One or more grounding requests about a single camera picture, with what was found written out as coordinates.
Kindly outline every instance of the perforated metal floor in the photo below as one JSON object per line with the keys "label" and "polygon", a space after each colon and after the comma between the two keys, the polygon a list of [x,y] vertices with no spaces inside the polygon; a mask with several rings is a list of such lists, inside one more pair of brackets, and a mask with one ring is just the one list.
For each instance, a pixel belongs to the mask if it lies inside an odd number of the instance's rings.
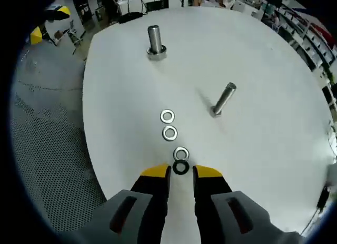
{"label": "perforated metal floor", "polygon": [[28,194],[55,231],[75,230],[105,202],[88,155],[82,116],[84,62],[42,42],[18,60],[11,132]]}

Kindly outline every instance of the round white table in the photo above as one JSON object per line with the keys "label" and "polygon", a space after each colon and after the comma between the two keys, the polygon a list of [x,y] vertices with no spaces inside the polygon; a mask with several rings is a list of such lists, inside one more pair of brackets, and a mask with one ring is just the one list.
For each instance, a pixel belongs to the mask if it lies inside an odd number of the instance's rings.
{"label": "round white table", "polygon": [[[147,27],[160,26],[167,58],[150,61]],[[220,118],[211,105],[233,82]],[[178,137],[162,137],[163,109]],[[178,146],[190,165],[222,172],[284,231],[301,232],[315,211],[333,153],[331,114],[297,53],[253,17],[219,8],[151,12],[97,33],[83,85],[88,151],[107,199],[130,189],[146,168],[173,163]],[[200,243],[192,171],[172,172],[162,243]]]}

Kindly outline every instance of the chair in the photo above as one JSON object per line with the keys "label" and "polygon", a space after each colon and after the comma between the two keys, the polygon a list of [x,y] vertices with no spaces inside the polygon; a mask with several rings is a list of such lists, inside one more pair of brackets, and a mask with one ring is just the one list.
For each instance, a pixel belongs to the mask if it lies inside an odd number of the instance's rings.
{"label": "chair", "polygon": [[81,44],[81,41],[83,40],[82,38],[78,38],[76,36],[76,29],[74,28],[74,20],[71,20],[70,21],[70,28],[69,28],[69,31],[68,31],[68,35],[70,37],[70,39],[72,40],[72,42],[74,43],[74,45],[77,45],[77,44]]}

